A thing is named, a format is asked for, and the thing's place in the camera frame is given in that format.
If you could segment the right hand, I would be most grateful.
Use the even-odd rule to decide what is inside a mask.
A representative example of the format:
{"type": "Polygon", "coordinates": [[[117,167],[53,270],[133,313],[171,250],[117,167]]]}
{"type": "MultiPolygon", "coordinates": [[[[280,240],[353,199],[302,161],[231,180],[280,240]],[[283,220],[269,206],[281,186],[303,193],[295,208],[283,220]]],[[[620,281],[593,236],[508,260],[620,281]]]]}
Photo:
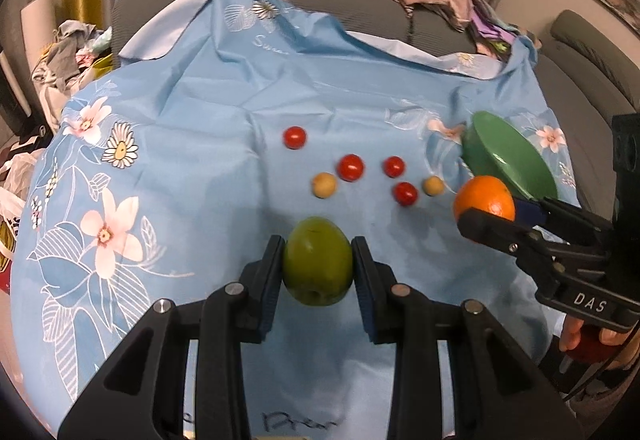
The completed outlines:
{"type": "Polygon", "coordinates": [[[559,349],[571,359],[588,364],[610,361],[607,370],[628,370],[639,356],[639,332],[617,333],[586,325],[574,316],[564,318],[559,349]]]}

